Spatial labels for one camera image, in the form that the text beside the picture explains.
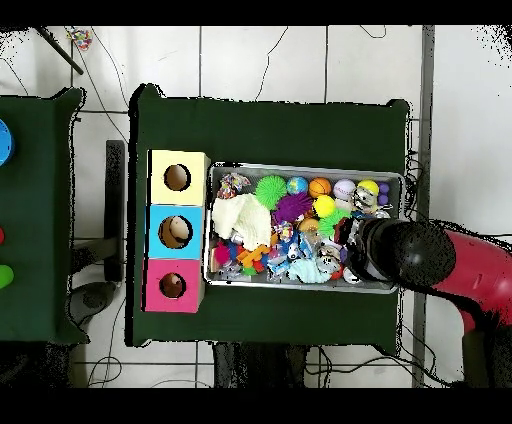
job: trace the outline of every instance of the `table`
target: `table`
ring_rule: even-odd
[[[51,99],[0,96],[15,154],[0,167],[0,263],[14,281],[0,290],[0,340],[86,342],[67,318],[70,274],[70,122],[83,91]]]
[[[202,151],[212,161],[404,173],[409,107],[163,98],[142,84],[130,101],[126,335],[154,340],[375,344],[396,353],[391,295],[207,286],[197,314],[142,312],[146,152]]]

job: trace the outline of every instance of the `metal tray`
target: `metal tray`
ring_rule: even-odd
[[[348,178],[353,181],[361,181],[363,179],[372,179],[376,182],[386,182],[390,186],[389,203],[393,205],[388,213],[392,218],[404,218],[404,199],[405,199],[405,180],[402,175],[394,172],[371,172],[371,171],[347,171],[341,169],[324,169],[324,168],[304,168],[293,166],[277,166],[277,165],[257,165],[257,164],[228,164],[224,162],[213,163],[208,171],[208,189],[212,193],[212,203],[207,204],[206,225],[205,225],[205,249],[203,254],[203,277],[212,285],[231,285],[240,287],[265,287],[280,288],[292,290],[321,290],[334,292],[356,292],[356,293],[374,293],[374,294],[390,294],[397,287],[393,284],[385,284],[380,282],[360,282],[356,285],[347,283],[343,279],[328,281],[324,284],[303,284],[299,281],[292,281],[287,277],[283,277],[281,282],[273,282],[267,280],[267,272],[262,272],[255,276],[240,275],[237,281],[226,281],[220,279],[218,275],[210,272],[210,254],[216,245],[216,235],[213,231],[213,221],[211,212],[213,201],[216,193],[220,188],[220,179],[224,174],[237,172],[244,175],[251,181],[249,187],[244,187],[243,193],[254,192],[258,181],[267,175],[279,175],[285,180],[291,177],[304,177],[311,181],[315,177],[327,178],[331,185],[334,186],[336,181],[342,178]]]

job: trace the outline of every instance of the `pink toy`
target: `pink toy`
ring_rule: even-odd
[[[229,247],[222,244],[220,241],[217,243],[217,248],[214,252],[215,260],[219,263],[220,266],[223,266],[226,262],[229,261]]]

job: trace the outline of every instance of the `circular hole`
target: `circular hole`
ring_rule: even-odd
[[[160,224],[158,238],[169,249],[183,249],[192,239],[192,225],[182,216],[169,216]]]
[[[179,274],[171,272],[160,280],[160,291],[165,297],[177,299],[185,293],[185,280]]]
[[[185,165],[171,165],[164,172],[164,183],[172,191],[183,191],[190,186],[190,172]]]

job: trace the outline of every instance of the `blue object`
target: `blue object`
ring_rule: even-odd
[[[0,119],[0,166],[5,164],[14,153],[14,140],[4,121]]]
[[[158,237],[162,221],[182,216],[192,225],[192,238],[182,249],[169,249]],[[201,259],[203,211],[195,206],[151,205],[149,207],[149,257],[151,259]]]
[[[303,177],[292,177],[286,184],[286,190],[289,194],[297,194],[303,191],[308,191],[309,183]]]

